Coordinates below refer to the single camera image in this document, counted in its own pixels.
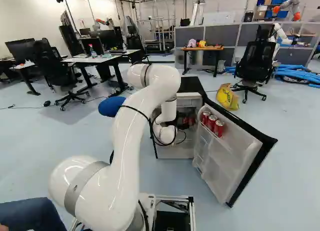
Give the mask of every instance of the plastic bag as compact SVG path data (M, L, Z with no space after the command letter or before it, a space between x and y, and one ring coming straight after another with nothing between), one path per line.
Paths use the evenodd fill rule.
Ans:
M216 99L227 110L238 110L239 96L236 95L230 88L231 83L221 84L218 92L216 93Z

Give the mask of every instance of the desk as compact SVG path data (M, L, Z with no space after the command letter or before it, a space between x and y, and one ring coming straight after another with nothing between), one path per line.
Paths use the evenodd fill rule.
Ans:
M219 61L219 54L220 51L224 50L224 47L222 46L206 46L206 47L183 47L181 48L182 51L184 51L184 71L182 75L185 75L188 72L187 69L187 52L188 51L213 51L215 52L215 67L214 67L214 73L213 77L217 76L218 72L218 61Z
M39 96L40 93L37 92L37 91L34 89L34 87L32 86L32 84L31 84L31 82L30 82L30 80L28 79L28 75L26 74L27 69L30 68L30 67L34 67L34 66L36 66L35 63L33 63L33 62L28 62L28 63L25 64L25 65L20 65L20 64L19 64L19 65L14 66L14 67L12 67L12 68L10 68L10 69L12 69L12 70L14 70L14 71L17 71L17 72L20 74L21 78L23 79L23 81L25 82L25 84L28 86L28 88L29 88L29 90L30 90L30 91L26 92L27 94Z
M137 61L141 61L142 57L145 56L141 49L127 49L124 53L111 53L115 56L128 57L131 60L131 64Z
M117 55L117 56L112 56L109 58L105 58L105 57L96 57L96 58L92 58L92 57L85 57L85 58L78 58L78 57L73 57L73 58L68 58L65 59L63 61L61 61L62 63L76 63L76 65L80 68L81 73L84 77L84 80L87 84L86 87L81 88L80 90L78 90L78 92L82 92L86 89L92 88L93 86L97 85L96 82L91 83L90 77L86 71L86 66L98 66L100 68L97 67L97 71L101 77L101 82L103 83L104 81L106 81L107 79L109 79L111 77L110 74L110 68L109 66L113 66L114 67L114 71L115 71L115 75L116 78L118 80L118 84L119 84L119 88L121 90L121 92L123 92L125 90L125 83L122 79L121 76L121 72L119 70L119 64L117 59L120 58L121 55Z

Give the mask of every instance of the cardboard box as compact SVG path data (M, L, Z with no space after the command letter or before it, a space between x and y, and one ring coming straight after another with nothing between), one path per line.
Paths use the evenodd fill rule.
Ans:
M254 14L254 19L258 20L258 19L263 19L266 15L266 11L259 11L257 10Z
M272 0L264 0L264 5L271 5Z

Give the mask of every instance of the orange table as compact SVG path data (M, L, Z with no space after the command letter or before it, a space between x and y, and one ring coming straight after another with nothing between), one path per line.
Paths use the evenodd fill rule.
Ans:
M217 76L218 72L218 61L219 61L219 51L224 50L224 46L206 46L206 47L183 47L181 48L182 51L184 51L184 71L182 75L185 75L188 72L187 68L187 52L188 51L214 51L215 52L215 67L214 67L214 73L213 77Z

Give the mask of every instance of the soda can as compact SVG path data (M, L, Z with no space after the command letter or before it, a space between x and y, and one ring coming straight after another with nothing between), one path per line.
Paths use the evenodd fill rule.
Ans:
M215 135L217 135L220 138L223 135L224 130L225 130L225 122L218 119L215 122L215 126L214 126Z
M204 111L200 116L200 121L204 125L207 125L208 117L211 115L209 111Z
M208 117L208 120L206 122L206 126L212 131L215 131L216 121L218 120L218 117L215 115L210 115Z

